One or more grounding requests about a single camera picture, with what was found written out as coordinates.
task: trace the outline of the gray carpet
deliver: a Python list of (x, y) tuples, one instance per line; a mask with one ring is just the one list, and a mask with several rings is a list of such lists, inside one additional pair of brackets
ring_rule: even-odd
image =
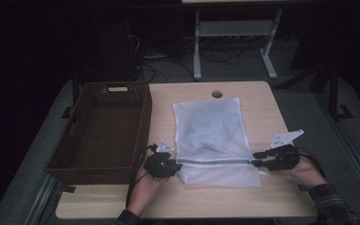
[[(232, 55), (235, 55), (233, 61), (228, 61), (228, 63), (233, 62), (233, 65), (212, 63), (202, 58), (202, 80), (200, 82), (267, 81), (270, 85), (277, 85), (301, 72), (290, 70), (294, 50), (297, 46), (296, 40), (277, 40), (273, 45), (270, 56), (278, 75), (278, 79), (275, 81), (268, 78), (258, 52), (262, 41), (252, 45), (249, 45), (249, 40), (245, 40), (245, 42), (244, 46), (246, 47), (242, 52), (238, 51), (239, 49), (231, 51), (226, 49), (229, 53), (235, 53)], [(212, 46), (207, 46), (203, 50), (210, 59), (212, 59), (212, 53), (221, 59), (228, 56), (227, 53), (219, 50), (212, 51)], [(157, 71), (151, 83), (193, 82), (191, 74), (186, 70), (188, 68), (192, 71), (191, 55), (188, 53), (183, 59), (175, 61), (162, 59), (162, 61), (148, 64)], [(151, 70), (150, 67), (143, 67), (146, 80), (153, 77), (153, 72), (148, 71)], [(329, 182), (337, 187), (338, 192), (350, 204), (352, 210), (360, 215), (360, 174), (347, 151), (348, 147), (350, 148), (347, 146), (349, 143), (357, 149), (360, 157), (360, 102), (351, 86), (340, 80), (339, 104), (347, 105), (354, 119), (344, 119), (339, 123), (334, 123), (326, 112), (327, 91), (325, 90), (321, 94), (311, 93), (308, 89), (311, 79), (312, 77), (308, 77), (287, 90), (274, 90), (274, 96), (288, 130), (303, 129), (305, 131), (305, 134), (296, 139), (294, 144), (304, 147), (316, 155)], [(45, 123), (0, 204), (0, 224), (24, 224), (26, 221), (31, 221), (32, 219), (28, 216), (32, 209), (36, 209), (34, 207), (36, 200), (39, 200), (37, 206), (41, 205), (37, 212), (41, 212), (42, 216), (36, 219), (39, 224), (113, 223), (112, 219), (59, 219), (54, 214), (54, 207), (60, 197), (60, 186), (54, 189), (52, 196), (42, 198), (43, 193), (39, 193), (46, 179), (43, 168), (52, 155), (66, 123), (66, 119), (61, 119), (61, 115), (67, 106), (71, 106), (71, 101), (71, 83), (68, 82), (57, 96)], [(44, 201), (47, 202), (46, 208), (44, 208)], [(280, 219), (284, 225), (308, 224), (312, 220), (313, 218)]]

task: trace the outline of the cable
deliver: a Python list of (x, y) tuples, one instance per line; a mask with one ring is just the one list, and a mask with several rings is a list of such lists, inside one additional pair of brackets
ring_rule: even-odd
[(137, 177), (137, 173), (139, 172), (139, 168), (143, 165), (143, 163), (145, 162), (145, 156), (147, 154), (147, 150), (150, 148), (150, 146), (148, 146), (141, 154), (139, 157), (139, 161), (137, 163), (137, 167), (136, 170), (134, 171), (134, 173), (132, 174), (131, 178), (130, 178), (130, 182), (129, 182), (129, 186), (127, 188), (127, 201), (125, 204), (125, 208), (128, 208), (128, 205), (130, 203), (130, 197), (131, 197), (131, 192), (134, 189), (134, 186), (137, 184), (137, 182), (140, 181), (140, 179), (137, 180), (137, 182), (135, 182), (136, 177)]
[(326, 180), (326, 174), (323, 170), (323, 168), (321, 167), (320, 162), (318, 161), (318, 159), (314, 156), (314, 154), (312, 154), (311, 152), (309, 152), (307, 149), (302, 148), (302, 147), (296, 147), (297, 151), (299, 151), (299, 155), (302, 157), (305, 157), (307, 159), (309, 159), (311, 162), (313, 162), (318, 170), (318, 172), (321, 174), (321, 176)]
[[(183, 37), (183, 40), (187, 40), (187, 39), (191, 39), (192, 41), (191, 41), (191, 43), (187, 44), (187, 46), (184, 47), (184, 48), (185, 48), (185, 51), (186, 51), (186, 53), (194, 53), (194, 47), (195, 47), (195, 45), (194, 45), (194, 44), (195, 44), (194, 37)], [(201, 46), (204, 45), (204, 43), (206, 43), (209, 39), (210, 39), (210, 37), (206, 37), (206, 38), (204, 39), (204, 41), (201, 42), (201, 38), (200, 38), (200, 48), (201, 48)]]
[(143, 68), (142, 68), (142, 67), (139, 67), (138, 69), (140, 69), (140, 70), (142, 71), (142, 81), (145, 81)]
[(221, 45), (226, 49), (226, 51), (220, 51), (220, 52), (228, 54), (229, 57), (222, 59), (222, 58), (216, 56), (215, 49), (213, 49), (214, 52), (209, 55), (207, 55), (205, 52), (200, 52), (200, 56), (202, 56), (203, 59), (205, 59), (209, 62), (212, 62), (212, 63), (236, 65), (236, 64), (240, 63), (240, 61), (241, 61), (241, 58), (240, 58), (241, 53), (243, 53), (247, 48), (252, 46), (255, 42), (256, 42), (256, 40), (253, 40), (246, 46), (245, 49), (241, 50), (240, 52), (234, 52), (234, 51), (230, 51), (229, 47), (226, 45), (226, 43), (224, 41), (221, 41)]
[(139, 183), (139, 181), (140, 181), (143, 177), (145, 177), (147, 174), (148, 174), (148, 172), (146, 172), (143, 176), (141, 176), (141, 177), (134, 183), (133, 187), (135, 187), (135, 186), (137, 185), (137, 183)]
[(154, 69), (153, 67), (148, 66), (148, 65), (142, 65), (142, 76), (143, 76), (144, 79), (145, 79), (145, 77), (144, 77), (144, 72), (143, 72), (143, 66), (148, 67), (148, 68), (151, 69), (151, 70), (146, 70), (146, 71), (153, 72), (153, 77), (152, 77), (150, 80), (148, 80), (149, 83), (154, 80), (155, 75), (156, 75), (157, 73), (161, 74), (161, 75), (165, 78), (165, 83), (168, 82), (168, 77), (167, 77), (163, 72), (161, 72), (161, 71), (159, 71), (159, 70), (156, 70), (156, 69)]
[(174, 59), (158, 59), (158, 60), (153, 60), (151, 62), (147, 62), (145, 63), (144, 65), (146, 64), (151, 64), (151, 63), (157, 63), (157, 62), (163, 62), (163, 61), (167, 61), (167, 62), (174, 62), (180, 66), (182, 66), (183, 68), (186, 69), (186, 71), (188, 72), (188, 74), (191, 76), (192, 80), (194, 80), (194, 75), (191, 73), (191, 71), (188, 69), (188, 67), (186, 65), (184, 65), (183, 63), (179, 62), (179, 61), (176, 61)]
[(137, 40), (137, 45), (136, 47), (134, 47), (134, 50), (130, 50), (131, 53), (136, 53), (136, 51), (139, 49), (140, 47), (140, 40), (137, 36), (134, 36), (134, 35), (127, 35), (128, 38), (135, 38)]

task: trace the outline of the wooden table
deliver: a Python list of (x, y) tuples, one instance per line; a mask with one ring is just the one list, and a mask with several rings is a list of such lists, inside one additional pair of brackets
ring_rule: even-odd
[[(175, 146), (172, 104), (238, 97), (252, 152), (269, 149), (274, 133), (287, 132), (266, 82), (194, 82), (150, 84), (153, 99), (149, 143), (164, 139)], [(162, 188), (143, 218), (282, 218), (314, 217), (315, 206), (290, 177), (262, 174), (262, 187), (186, 186), (178, 175)], [(64, 192), (59, 218), (117, 218), (125, 207), (126, 185), (76, 186)]]

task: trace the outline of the wicker basket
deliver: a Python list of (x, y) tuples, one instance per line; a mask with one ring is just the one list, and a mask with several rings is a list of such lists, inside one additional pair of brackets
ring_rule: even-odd
[(148, 82), (87, 83), (46, 172), (66, 185), (128, 184), (151, 109)]

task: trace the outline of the white mesh bag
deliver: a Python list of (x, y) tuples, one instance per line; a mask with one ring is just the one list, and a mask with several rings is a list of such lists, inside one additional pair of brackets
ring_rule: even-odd
[(185, 184), (260, 187), (239, 98), (173, 104), (176, 160)]

